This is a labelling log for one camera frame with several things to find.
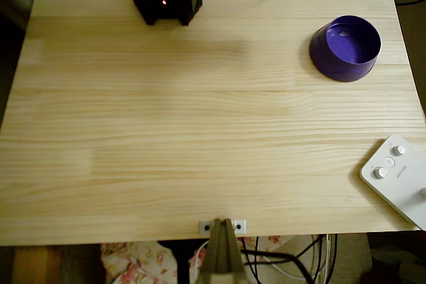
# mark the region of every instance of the table leg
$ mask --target table leg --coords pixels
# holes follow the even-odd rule
[[[60,246],[16,247],[12,284],[57,284],[60,260]]]

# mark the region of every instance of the button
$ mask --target button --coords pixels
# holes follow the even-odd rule
[[[392,168],[395,165],[395,160],[393,158],[391,158],[390,156],[387,156],[385,158],[385,164],[386,166],[388,166],[389,168]]]
[[[393,147],[393,153],[397,156],[403,156],[407,153],[407,149],[404,146],[395,146]]]
[[[374,170],[374,176],[375,176],[377,179],[383,179],[383,178],[386,178],[386,175],[387,175],[387,170],[386,170],[385,168],[378,167],[378,168],[376,168],[376,169]]]

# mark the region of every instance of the purple bowl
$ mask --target purple bowl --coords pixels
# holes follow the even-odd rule
[[[380,46],[379,33],[371,23],[356,16],[342,16],[313,35],[309,52],[324,75],[352,82],[373,68]]]

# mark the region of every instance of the wooden table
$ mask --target wooden table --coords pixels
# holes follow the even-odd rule
[[[383,46],[340,83],[312,34],[359,15]],[[204,0],[189,27],[132,0],[34,0],[0,135],[0,245],[413,229],[360,179],[390,134],[426,151],[393,0]]]

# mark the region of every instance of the floral cushion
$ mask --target floral cushion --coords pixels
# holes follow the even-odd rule
[[[292,236],[260,237],[260,251],[275,251]],[[253,249],[255,237],[245,237],[248,249]],[[189,261],[190,282],[195,283],[195,267],[200,269],[206,250],[203,248],[195,266],[195,254]],[[110,283],[113,284],[175,284],[177,282],[176,261],[171,250],[158,242],[107,243],[101,245],[101,259]]]

